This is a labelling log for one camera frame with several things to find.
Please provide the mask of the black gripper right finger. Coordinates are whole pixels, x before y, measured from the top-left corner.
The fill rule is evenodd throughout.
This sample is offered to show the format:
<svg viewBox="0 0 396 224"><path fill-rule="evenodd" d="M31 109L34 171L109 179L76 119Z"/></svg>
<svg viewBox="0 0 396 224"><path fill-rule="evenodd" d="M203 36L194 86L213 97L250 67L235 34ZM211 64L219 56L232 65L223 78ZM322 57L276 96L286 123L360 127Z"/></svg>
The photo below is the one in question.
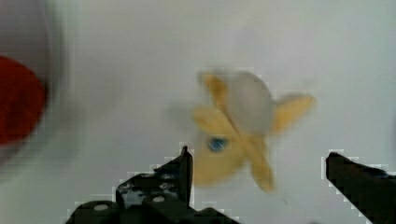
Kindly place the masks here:
<svg viewBox="0 0 396 224"><path fill-rule="evenodd" d="M395 176L331 152L326 178L373 224L395 224Z"/></svg>

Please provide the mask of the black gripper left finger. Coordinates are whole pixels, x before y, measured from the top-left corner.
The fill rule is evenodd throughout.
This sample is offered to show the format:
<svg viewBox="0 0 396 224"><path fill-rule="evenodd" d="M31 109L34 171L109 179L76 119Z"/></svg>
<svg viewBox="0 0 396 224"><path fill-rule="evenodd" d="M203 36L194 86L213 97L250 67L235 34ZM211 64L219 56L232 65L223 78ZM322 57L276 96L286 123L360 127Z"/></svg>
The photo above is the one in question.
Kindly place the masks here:
<svg viewBox="0 0 396 224"><path fill-rule="evenodd" d="M140 205L148 196L170 195L183 203L191 198L193 158L188 147L171 161L154 168L152 173L137 174L116 188L116 203L128 209Z"/></svg>

